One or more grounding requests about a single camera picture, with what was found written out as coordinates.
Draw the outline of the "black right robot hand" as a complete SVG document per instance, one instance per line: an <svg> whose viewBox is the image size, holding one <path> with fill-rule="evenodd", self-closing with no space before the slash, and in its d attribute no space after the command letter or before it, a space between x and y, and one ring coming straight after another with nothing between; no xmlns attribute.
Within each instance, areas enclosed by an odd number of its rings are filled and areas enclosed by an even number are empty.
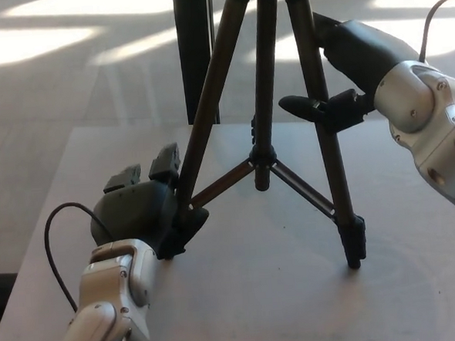
<svg viewBox="0 0 455 341"><path fill-rule="evenodd" d="M325 58L362 94L347 89L329 99L285 96L278 105L334 134L363 122L374 110L374 94L383 77L397 64L417 60L419 54L397 37L356 20L340 22L315 13L313 21L317 45Z"/></svg>

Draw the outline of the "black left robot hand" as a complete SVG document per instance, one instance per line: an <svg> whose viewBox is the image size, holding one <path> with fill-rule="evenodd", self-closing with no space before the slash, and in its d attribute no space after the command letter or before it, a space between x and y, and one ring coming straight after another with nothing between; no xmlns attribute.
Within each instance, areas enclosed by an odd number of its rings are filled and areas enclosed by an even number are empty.
<svg viewBox="0 0 455 341"><path fill-rule="evenodd" d="M170 143L152 161L148 181L140 180L139 164L113 175L93 210L99 219L90 224L94 242L101 246L139 239L155 251L159 260L185 253L185 245L207 221L209 211L192 209L183 221L177 220L179 168L178 145Z"/></svg>

